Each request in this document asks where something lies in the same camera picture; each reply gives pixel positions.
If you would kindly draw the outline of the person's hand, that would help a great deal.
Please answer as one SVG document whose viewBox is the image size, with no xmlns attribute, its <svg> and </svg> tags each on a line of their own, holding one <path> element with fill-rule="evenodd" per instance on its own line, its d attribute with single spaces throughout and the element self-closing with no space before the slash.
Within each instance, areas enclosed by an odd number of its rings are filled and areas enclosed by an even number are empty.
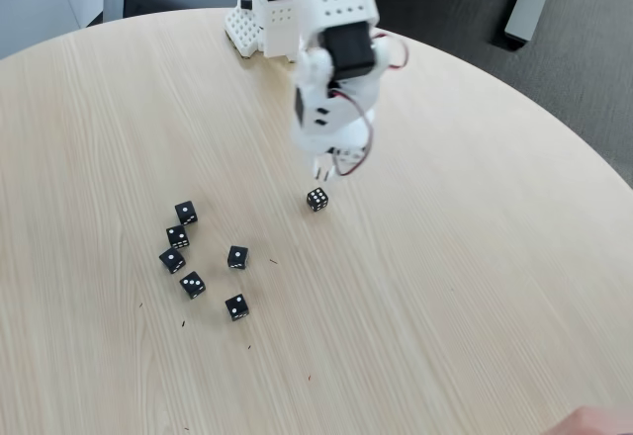
<svg viewBox="0 0 633 435">
<path fill-rule="evenodd" d="M 545 435 L 619 435 L 633 431 L 632 408 L 581 406 L 544 432 Z"/>
</svg>

